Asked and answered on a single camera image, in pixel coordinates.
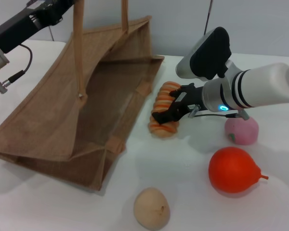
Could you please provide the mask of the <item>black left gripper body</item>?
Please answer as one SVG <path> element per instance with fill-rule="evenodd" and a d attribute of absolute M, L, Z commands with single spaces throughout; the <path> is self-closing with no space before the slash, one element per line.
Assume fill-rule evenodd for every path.
<path fill-rule="evenodd" d="M 29 1 L 21 12 L 0 25 L 0 49 L 9 53 L 43 28 L 58 24 L 74 4 L 74 0 Z"/>

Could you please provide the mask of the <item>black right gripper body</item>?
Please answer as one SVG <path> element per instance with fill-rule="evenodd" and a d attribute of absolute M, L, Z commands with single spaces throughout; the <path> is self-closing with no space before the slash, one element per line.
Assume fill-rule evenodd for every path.
<path fill-rule="evenodd" d="M 188 114 L 189 118 L 194 118 L 197 112 L 205 109 L 202 100 L 202 90 L 203 87 L 195 87 L 195 91 L 190 96 L 188 96 L 186 93 L 182 93 L 179 97 L 174 97 L 174 102 L 181 106 L 183 116 Z"/>

